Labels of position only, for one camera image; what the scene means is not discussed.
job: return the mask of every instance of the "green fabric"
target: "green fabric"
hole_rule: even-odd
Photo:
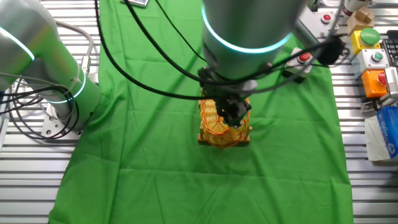
[[[200,0],[162,0],[197,49]],[[136,9],[159,45],[185,69],[204,66],[155,1]],[[112,54],[161,90],[200,95],[199,84],[151,46],[126,6],[101,1]],[[289,40],[279,59],[298,43]],[[275,73],[259,82],[284,80]],[[50,223],[353,223],[351,186],[331,75],[312,68],[301,85],[250,97],[249,146],[197,143],[197,101],[166,98],[129,83],[101,52],[101,101],[65,172]]]

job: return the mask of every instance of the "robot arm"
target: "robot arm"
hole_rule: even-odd
[[[84,73],[62,44],[57,25],[36,0],[0,0],[0,72],[34,77],[67,87],[80,109],[76,129],[83,129],[100,98],[100,88]],[[0,91],[15,78],[0,77]],[[26,80],[28,84],[42,84]],[[32,85],[34,90],[42,86]],[[60,119],[69,115],[65,97],[57,92],[40,93]]]
[[[306,0],[203,0],[202,49],[209,66],[199,76],[212,80],[237,80],[270,64],[294,33],[306,47],[325,40],[328,28],[305,7]],[[222,86],[204,85],[215,99],[218,114],[229,126],[238,127],[251,109],[244,99]],[[254,80],[229,86],[253,90]]]

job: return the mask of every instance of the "white box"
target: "white box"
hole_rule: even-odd
[[[383,58],[380,62],[376,62],[372,59],[372,55],[380,53]],[[388,68],[389,60],[384,49],[363,49],[351,62],[351,71],[354,73],[355,79],[361,78],[362,74],[367,69],[385,69]]]

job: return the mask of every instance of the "white cable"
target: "white cable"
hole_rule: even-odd
[[[88,40],[88,50],[87,50],[85,56],[91,55],[91,52],[93,51],[93,48],[94,48],[94,40],[93,40],[92,36],[89,35],[89,33],[87,33],[86,31],[84,31],[83,29],[81,29],[77,26],[73,26],[73,25],[67,24],[65,22],[61,22],[61,21],[55,21],[55,22],[57,23],[58,26],[73,30],[80,34],[83,34],[83,36],[85,36]]]

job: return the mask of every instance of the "black cable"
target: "black cable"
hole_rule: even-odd
[[[187,72],[186,70],[184,70],[184,69],[183,69],[182,67],[180,67],[179,65],[177,65],[177,64],[176,64],[176,63],[163,51],[163,49],[157,44],[157,42],[153,39],[153,37],[148,33],[148,30],[145,28],[145,26],[144,26],[143,23],[141,22],[140,18],[139,18],[138,15],[136,14],[134,8],[128,3],[128,0],[124,0],[124,3],[126,4],[127,8],[129,9],[129,11],[130,11],[131,15],[133,16],[134,20],[136,21],[137,25],[140,27],[141,31],[142,31],[142,32],[144,33],[144,35],[148,38],[148,40],[151,42],[151,44],[156,48],[156,50],[163,56],[163,58],[166,59],[166,61],[167,61],[169,64],[171,64],[171,66],[173,66],[173,67],[176,68],[179,72],[183,73],[185,76],[187,76],[187,77],[189,77],[189,78],[191,78],[191,79],[194,79],[194,80],[196,80],[196,81],[198,81],[198,82],[206,83],[206,84],[209,84],[209,85],[225,86],[225,85],[234,85],[234,84],[238,84],[238,83],[241,83],[241,82],[245,82],[245,81],[248,81],[248,80],[255,79],[257,76],[262,75],[264,72],[265,72],[265,73],[271,73],[271,72],[272,72],[272,69],[271,69],[271,68],[270,68],[270,69],[265,69],[265,70],[260,70],[260,71],[254,72],[254,73],[252,73],[252,74],[250,74],[250,75],[248,75],[248,76],[245,76],[244,78],[240,78],[240,79],[238,79],[238,80],[223,81],[223,82],[213,81],[213,80],[204,80],[204,79],[202,79],[202,78],[196,77],[196,76],[192,75],[191,73]],[[325,47],[327,47],[329,44],[331,44],[331,43],[333,43],[333,42],[334,42],[334,40],[332,40],[332,41],[331,41],[331,40],[326,40],[325,42],[322,42],[322,43],[320,43],[320,44],[317,44],[317,45],[315,45],[315,46],[313,46],[313,47],[310,47],[310,48],[308,48],[308,49],[302,50],[301,53],[299,52],[299,53],[297,54],[297,56],[299,56],[299,55],[301,55],[301,54],[303,54],[303,53],[305,53],[305,52],[314,51],[314,50],[319,49],[319,48],[321,48],[321,47],[325,48]]]
[[[111,52],[108,49],[108,46],[106,45],[105,38],[102,32],[101,28],[101,22],[100,22],[100,12],[98,9],[98,0],[94,0],[95,4],[95,17],[97,21],[97,26],[98,26],[98,33],[99,33],[99,38],[101,40],[101,44],[103,46],[103,49],[105,51],[106,56],[109,58],[109,61],[112,63],[112,65],[125,77],[127,78],[130,82],[134,83],[135,85],[147,90],[151,91],[153,93],[162,95],[162,96],[167,96],[167,97],[172,97],[172,98],[178,98],[182,100],[209,100],[213,98],[222,98],[222,96],[185,96],[185,95],[179,95],[175,93],[167,93],[165,91],[157,90],[155,88],[152,88],[150,86],[147,86],[140,81],[136,80],[135,78],[131,77],[127,72],[125,72],[119,65],[116,63],[115,59],[112,57]]]
[[[134,20],[136,21],[137,25],[139,26],[139,28],[141,29],[141,31],[144,33],[144,35],[148,38],[149,42],[151,42],[151,44],[156,48],[156,50],[158,51],[158,53],[161,54],[161,56],[163,56],[163,58],[169,63],[171,64],[171,66],[173,66],[175,69],[177,69],[179,72],[181,72],[183,75],[185,75],[188,78],[191,78],[195,81],[204,83],[204,84],[208,84],[208,85],[233,85],[233,84],[238,84],[241,83],[240,81],[237,80],[233,80],[233,81],[223,81],[223,82],[219,82],[219,81],[214,81],[214,80],[209,80],[209,79],[203,79],[200,77],[197,77],[196,75],[193,75],[191,73],[189,73],[188,71],[186,71],[185,69],[183,69],[181,66],[179,66],[177,63],[175,63],[164,51],[163,49],[157,44],[157,42],[154,40],[154,38],[149,34],[148,30],[145,28],[145,26],[143,25],[143,23],[141,22],[140,18],[138,17],[138,15],[136,14],[135,10],[132,8],[132,6],[129,4],[128,0],[124,0],[124,3],[126,4],[126,6],[129,8],[129,11],[131,13],[131,15],[133,16]]]
[[[188,47],[192,50],[192,52],[198,56],[198,58],[200,58],[202,61],[207,62],[206,59],[204,59],[202,56],[200,56],[200,54],[198,54],[198,52],[189,44],[189,42],[186,40],[186,38],[182,35],[182,33],[177,29],[177,27],[174,25],[174,23],[172,22],[172,20],[170,19],[170,17],[167,15],[167,13],[164,11],[162,5],[160,4],[160,2],[158,0],[155,0],[157,5],[159,6],[160,10],[163,12],[164,16],[166,17],[166,19],[170,22],[170,25],[175,29],[175,31],[177,31],[177,33],[180,35],[180,37],[184,40],[184,42],[188,45]]]
[[[20,87],[21,83],[18,82],[16,89],[15,89],[15,93],[18,93],[19,87]],[[27,103],[23,103],[21,101],[19,101],[19,99],[16,99],[17,103],[19,103],[20,105],[24,105],[24,106],[30,106],[30,105],[34,105],[36,104],[35,100],[37,100],[39,98],[39,94],[36,94],[36,97],[31,99],[30,101],[28,101]]]
[[[13,108],[13,110],[16,110],[16,111],[17,111],[17,115],[18,115],[20,121],[25,125],[25,127],[27,127],[30,131],[32,131],[32,132],[33,132],[34,134],[36,134],[37,136],[39,136],[39,138],[38,138],[38,137],[35,137],[35,136],[31,136],[30,134],[25,133],[25,132],[21,129],[21,127],[19,127],[19,126],[17,125],[17,123],[16,123],[16,121],[15,121],[15,119],[14,119],[12,113],[9,112],[9,116],[10,116],[11,121],[14,123],[14,126],[15,126],[22,134],[24,134],[25,136],[27,136],[27,137],[29,137],[29,138],[32,138],[32,139],[49,140],[49,139],[59,139],[59,138],[62,138],[62,137],[64,137],[65,135],[67,135],[68,133],[70,133],[71,131],[73,131],[73,129],[74,129],[75,126],[77,125],[77,122],[78,122],[79,117],[80,117],[80,112],[79,112],[78,104],[77,104],[77,102],[74,100],[73,95],[72,95],[72,94],[70,93],[70,91],[68,91],[66,88],[65,88],[65,89],[63,89],[63,88],[57,88],[56,91],[59,91],[60,93],[62,93],[62,94],[65,96],[65,98],[67,99],[67,103],[68,103],[69,106],[70,106],[70,112],[71,112],[71,113],[73,112],[72,101],[75,103],[75,106],[76,106],[76,120],[75,120],[74,124],[72,125],[72,127],[71,127],[68,131],[65,132],[67,126],[70,124],[70,120],[72,119],[72,116],[70,116],[70,117],[68,118],[67,123],[65,124],[65,126],[61,129],[61,131],[59,131],[58,133],[54,134],[53,136],[45,137],[45,136],[43,136],[43,135],[41,135],[41,134],[35,132],[35,131],[22,119],[22,116],[21,116],[21,114],[20,114],[19,111],[18,111],[18,109],[19,109],[20,107]]]
[[[149,34],[148,31],[146,30],[146,28],[143,26],[142,22],[139,20],[137,14],[134,12],[134,10],[133,10],[133,8],[131,7],[131,5],[130,5],[126,0],[124,0],[124,1],[125,1],[125,3],[126,3],[127,7],[129,8],[130,13],[133,15],[134,19],[136,20],[137,24],[139,25],[139,27],[141,28],[141,30],[143,31],[143,33],[147,36],[147,38],[151,41],[151,43],[154,45],[154,47],[157,48],[157,50],[159,51],[159,53],[162,54],[162,56],[164,56],[164,58],[165,58],[166,60],[167,60],[167,59],[170,59],[170,58],[163,52],[163,50],[159,47],[159,45],[157,45],[157,43],[154,41],[154,39],[150,36],[150,34]],[[137,86],[139,86],[139,87],[141,87],[141,88],[144,88],[145,90],[151,91],[151,92],[153,92],[153,93],[160,94],[160,95],[163,95],[163,96],[173,97],[173,98],[184,99],[184,100],[207,100],[207,99],[210,99],[210,98],[222,98],[221,96],[195,97],[195,96],[176,95],[176,94],[173,94],[173,93],[167,93],[167,92],[164,92],[164,91],[156,90],[156,89],[154,89],[154,88],[152,88],[152,87],[149,87],[149,86],[147,86],[147,85],[145,85],[145,84],[143,84],[143,83],[141,83],[141,82],[139,82],[139,81],[133,79],[133,77],[131,77],[128,73],[126,73],[126,72],[116,63],[116,61],[113,59],[112,55],[110,54],[109,49],[108,49],[107,46],[106,46],[106,43],[105,43],[105,41],[104,41],[104,36],[103,36],[102,30],[101,30],[100,15],[99,15],[99,8],[98,8],[98,0],[95,0],[95,11],[96,11],[96,20],[97,20],[97,26],[98,26],[99,36],[100,36],[101,43],[102,43],[102,45],[103,45],[104,51],[105,51],[107,57],[109,58],[109,60],[111,61],[111,63],[113,64],[113,66],[114,66],[124,77],[126,77],[130,82],[133,82],[133,83],[136,84]],[[314,47],[312,47],[312,48],[305,49],[305,50],[301,51],[298,55],[300,55],[300,54],[302,54],[302,53],[304,53],[304,52],[313,51],[314,49],[318,49],[318,48],[320,48],[320,47],[323,47],[323,46],[326,45],[326,44],[329,44],[329,41],[320,43],[320,44],[318,44],[318,45],[316,45],[316,46],[314,46]],[[170,64],[173,65],[173,62],[171,62],[172,60],[167,60],[167,61],[168,61]],[[256,76],[261,75],[261,74],[263,74],[263,73],[264,73],[264,71],[258,71],[258,72],[253,73],[252,75],[247,76],[247,77],[244,77],[244,78],[242,78],[242,79],[234,80],[234,81],[227,81],[227,82],[223,82],[223,83],[216,82],[216,81],[211,81],[211,82],[209,82],[210,80],[205,80],[205,81],[203,81],[203,83],[216,83],[217,85],[232,85],[232,84],[237,84],[237,83],[241,83],[241,82],[243,82],[243,81],[250,80],[250,79],[252,79],[253,77],[256,77]]]

